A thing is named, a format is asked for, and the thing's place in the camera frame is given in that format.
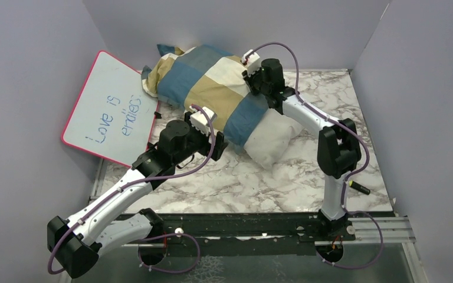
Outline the white pillow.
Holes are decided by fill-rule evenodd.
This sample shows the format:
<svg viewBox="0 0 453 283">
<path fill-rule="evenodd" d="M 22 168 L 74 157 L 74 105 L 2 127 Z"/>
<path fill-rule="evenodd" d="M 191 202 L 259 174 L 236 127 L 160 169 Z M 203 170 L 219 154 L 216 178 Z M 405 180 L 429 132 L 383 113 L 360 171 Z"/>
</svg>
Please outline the white pillow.
<svg viewBox="0 0 453 283">
<path fill-rule="evenodd" d="M 302 130 L 297 121 L 269 109 L 244 144 L 244 150 L 254 162 L 270 170 Z"/>
</svg>

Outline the blue beige checked pillowcase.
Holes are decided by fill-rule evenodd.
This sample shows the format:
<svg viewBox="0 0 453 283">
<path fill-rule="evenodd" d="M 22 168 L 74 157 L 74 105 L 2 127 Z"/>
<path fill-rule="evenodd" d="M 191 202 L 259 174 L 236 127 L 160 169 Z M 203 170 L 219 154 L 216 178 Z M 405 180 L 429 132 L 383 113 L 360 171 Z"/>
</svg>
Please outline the blue beige checked pillowcase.
<svg viewBox="0 0 453 283">
<path fill-rule="evenodd" d="M 157 46 L 161 58 L 142 70 L 142 87 L 150 96 L 176 108 L 207 107 L 216 114 L 214 128 L 237 147 L 244 147 L 268 110 L 243 79 L 239 56 L 211 45 L 187 51 Z"/>
</svg>

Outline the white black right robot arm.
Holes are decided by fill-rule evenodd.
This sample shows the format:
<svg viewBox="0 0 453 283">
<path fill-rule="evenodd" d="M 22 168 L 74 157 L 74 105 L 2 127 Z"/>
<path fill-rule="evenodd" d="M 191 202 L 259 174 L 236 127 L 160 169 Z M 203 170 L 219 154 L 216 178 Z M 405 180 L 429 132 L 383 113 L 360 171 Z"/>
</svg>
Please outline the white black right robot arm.
<svg viewBox="0 0 453 283">
<path fill-rule="evenodd" d="M 324 173 L 324 201 L 319 210 L 318 235 L 331 240 L 347 225 L 346 175 L 362 158 L 356 125 L 351 119 L 337 120 L 305 102 L 295 88 L 285 83 L 278 59 L 246 59 L 242 77 L 253 95 L 265 97 L 269 108 L 287 116 L 317 135 L 317 163 Z"/>
</svg>

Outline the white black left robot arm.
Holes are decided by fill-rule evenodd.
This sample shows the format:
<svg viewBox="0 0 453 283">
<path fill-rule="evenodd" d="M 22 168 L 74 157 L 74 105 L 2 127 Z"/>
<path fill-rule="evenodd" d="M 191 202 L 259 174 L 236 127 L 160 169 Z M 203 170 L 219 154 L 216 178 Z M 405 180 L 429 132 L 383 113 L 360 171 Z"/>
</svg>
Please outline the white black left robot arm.
<svg viewBox="0 0 453 283">
<path fill-rule="evenodd" d="M 78 278 L 114 248 L 136 240 L 166 240 L 163 220 L 152 209 L 142 209 L 118 223 L 114 220 L 165 181 L 189 176 L 210 160 L 220 159 L 228 143 L 222 132 L 214 130 L 216 114 L 207 107 L 192 105 L 191 109 L 183 119 L 168 122 L 158 142 L 106 193 L 67 219 L 56 216 L 49 221 L 49 274 L 66 272 Z"/>
</svg>

